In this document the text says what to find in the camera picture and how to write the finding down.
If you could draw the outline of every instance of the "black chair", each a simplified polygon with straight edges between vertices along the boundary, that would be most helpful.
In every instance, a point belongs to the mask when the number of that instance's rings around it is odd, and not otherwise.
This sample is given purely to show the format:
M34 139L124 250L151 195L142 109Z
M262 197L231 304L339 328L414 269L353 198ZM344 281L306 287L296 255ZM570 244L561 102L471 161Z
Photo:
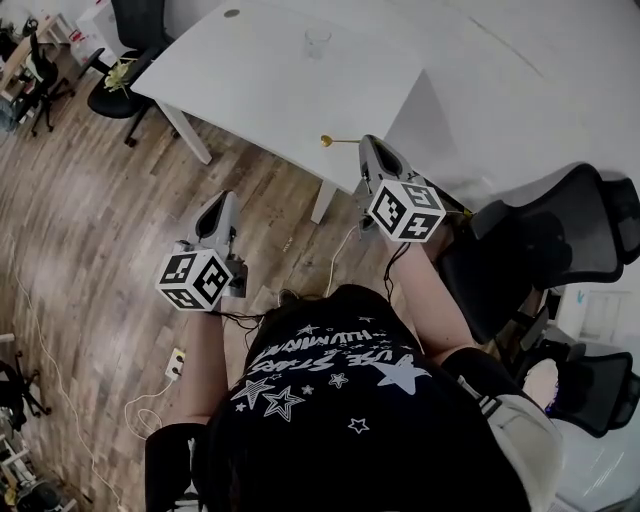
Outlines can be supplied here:
M640 377L628 352L589 357L583 343L544 340L528 351L515 376L524 385L527 372L544 359L558 368L558 394L547 410L551 418L573 423L594 437L625 427L638 406Z
M476 341L493 339L532 288L610 283L640 255L640 201L629 179L578 165L521 207L496 201L442 253L438 269Z
M99 57L104 48L97 50L80 71L81 78L90 67L104 74L104 78L91 92L89 108L111 119L135 119L127 132L125 144L134 147L137 144L133 133L147 111L155 102L134 93L130 89L136 79L173 40L164 27L165 0L112 0L116 16L118 36L132 51L125 53L124 59L137 59L124 77L125 88L109 92L105 88L106 76L111 70Z
M0 379L0 407L6 407L11 411L9 423L11 427L17 431L19 431L27 421L24 415L23 398L27 401L31 414L36 418L40 417L40 412L47 416L51 414L51 408L44 407L35 399L31 391L29 391L31 384L40 375L40 372L36 370L31 377L25 378L20 368L21 357L22 352L18 352L15 356L15 369L7 363L0 361L0 374L6 376L6 379Z
M31 43L31 62L33 62L35 70L38 76L42 78L42 81L36 80L37 84L29 94L20 95L17 98L16 121L20 121L30 109L40 105L40 111L31 125L31 134L35 137L38 135L36 127L43 115L45 116L47 128L50 132L53 131L53 125L51 124L51 107L53 103L65 96L75 96L75 91L71 88L60 91L62 87L69 86L69 80L62 78L59 82L57 81L58 67L47 60L44 53L41 52L36 34L31 34L29 39Z

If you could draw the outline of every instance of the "desk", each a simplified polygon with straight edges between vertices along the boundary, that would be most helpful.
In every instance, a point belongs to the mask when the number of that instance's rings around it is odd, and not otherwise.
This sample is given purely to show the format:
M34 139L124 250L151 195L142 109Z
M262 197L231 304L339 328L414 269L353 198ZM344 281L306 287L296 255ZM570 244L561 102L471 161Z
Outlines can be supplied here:
M227 18L224 13L238 9ZM304 55L309 28L328 29L319 61ZM173 43L133 84L152 98L198 158L211 156L183 112L215 124L323 180L312 220L336 189L360 182L357 148L320 136L384 137L422 71L406 50L373 35L277 5L231 0Z
M36 34L38 39L42 38L45 34L51 38L53 44L58 46L61 39L55 34L54 29L59 23L58 15L49 16L45 20L41 20L38 23L38 29ZM31 44L29 38L25 37L18 47L14 50L9 57L9 60L4 65L2 79L0 80L0 94L8 100L12 100L13 97L8 94L7 88L11 82L11 79L20 71L20 68L24 65L27 57L31 54Z

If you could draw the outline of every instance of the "star print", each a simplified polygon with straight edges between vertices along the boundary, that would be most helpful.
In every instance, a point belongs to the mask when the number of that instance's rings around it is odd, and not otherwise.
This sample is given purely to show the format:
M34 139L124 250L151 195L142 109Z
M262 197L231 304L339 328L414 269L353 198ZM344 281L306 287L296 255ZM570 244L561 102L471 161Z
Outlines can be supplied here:
M342 387L345 382L349 382L349 379L345 379L344 373L331 374L331 380L329 381L329 385L334 385L338 389Z
M364 432L365 430L369 430L369 427L364 424L365 421L366 418L362 418L361 420L354 420L353 418L351 418L351 425L349 425L347 428L352 428L358 434L362 434L362 432Z
M423 375L431 377L431 374L427 370L413 366L413 355L411 354L403 356L396 364L379 362L371 364L385 375L384 379L378 382L378 386L397 384L409 395L416 394L416 377Z
M267 391L269 389L273 389L275 386L269 386L265 384L266 381L269 380L269 377L265 377L262 380L257 382L252 382L249 379L245 381L245 388L240 391L237 395L231 398L231 400L235 400L236 398L242 398L243 396L247 397L249 400L249 409L253 410L253 406L256 404L256 400L260 396L260 393L263 391Z
M313 336L313 330L314 329L319 329L319 327L311 327L311 324L309 324L306 327L300 329L298 331L297 336L300 336L301 334L311 334Z
M289 422L291 421L291 408L295 404L304 402L303 398L291 394L291 386L287 386L277 395L265 393L264 397L269 400L269 407L264 412L264 417L277 413Z

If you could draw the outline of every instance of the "power outlet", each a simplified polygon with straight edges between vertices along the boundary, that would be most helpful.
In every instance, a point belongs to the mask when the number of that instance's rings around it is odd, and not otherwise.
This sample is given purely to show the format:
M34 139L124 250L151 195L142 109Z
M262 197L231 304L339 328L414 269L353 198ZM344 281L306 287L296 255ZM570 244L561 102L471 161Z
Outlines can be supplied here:
M182 374L182 365L184 365L185 353L182 350L178 350L177 348L173 349L173 353L171 354L171 359L169 359L169 364L167 365L167 369L164 374L169 377L171 380L176 381L180 378Z

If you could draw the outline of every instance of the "chair backrest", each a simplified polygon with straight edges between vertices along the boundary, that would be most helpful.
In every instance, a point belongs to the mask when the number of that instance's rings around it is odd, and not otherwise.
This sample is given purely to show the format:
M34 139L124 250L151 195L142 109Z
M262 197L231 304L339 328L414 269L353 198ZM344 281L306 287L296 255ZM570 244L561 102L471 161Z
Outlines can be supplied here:
M629 178L603 182L603 191L618 243L618 255L625 265L640 256L640 200Z
M7 62L11 54L15 51L18 45L11 39L8 34L4 32L0 33L0 58L3 62Z
M605 194L598 171L581 164L542 197L513 208L508 236L536 288L620 279L618 229Z
M637 406L629 399L637 393L628 352L582 357L558 365L558 396L550 416L582 428L594 437L626 425Z
M56 80L58 80L58 66L47 60L41 52L38 37L35 33L31 34L29 42L31 43L31 62L33 62L38 76L42 78L42 84L47 89L53 87Z
M125 46L145 51L171 44L164 28L165 0L112 0L118 37Z

